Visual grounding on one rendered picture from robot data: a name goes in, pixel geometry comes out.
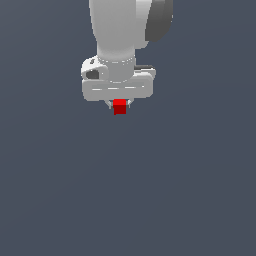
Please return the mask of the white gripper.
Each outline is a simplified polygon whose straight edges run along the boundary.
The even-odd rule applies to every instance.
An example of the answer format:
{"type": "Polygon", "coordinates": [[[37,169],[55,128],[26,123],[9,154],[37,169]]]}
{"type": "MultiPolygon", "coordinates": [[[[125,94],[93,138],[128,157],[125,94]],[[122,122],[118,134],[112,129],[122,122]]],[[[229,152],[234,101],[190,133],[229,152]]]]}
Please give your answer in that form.
{"type": "Polygon", "coordinates": [[[112,100],[126,99],[126,108],[131,108],[135,98],[153,94],[155,75],[152,65],[137,65],[134,56],[119,61],[93,56],[81,67],[83,96],[87,101],[104,100],[109,109],[112,100]]]}

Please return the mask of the red cube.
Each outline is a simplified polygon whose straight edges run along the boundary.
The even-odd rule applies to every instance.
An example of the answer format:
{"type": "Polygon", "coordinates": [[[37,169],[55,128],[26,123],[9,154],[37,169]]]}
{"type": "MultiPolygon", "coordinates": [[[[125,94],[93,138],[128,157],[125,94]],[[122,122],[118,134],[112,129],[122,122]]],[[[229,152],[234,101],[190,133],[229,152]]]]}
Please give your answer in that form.
{"type": "Polygon", "coordinates": [[[114,114],[125,114],[126,113],[126,100],[125,99],[114,99],[113,100],[114,114]]]}

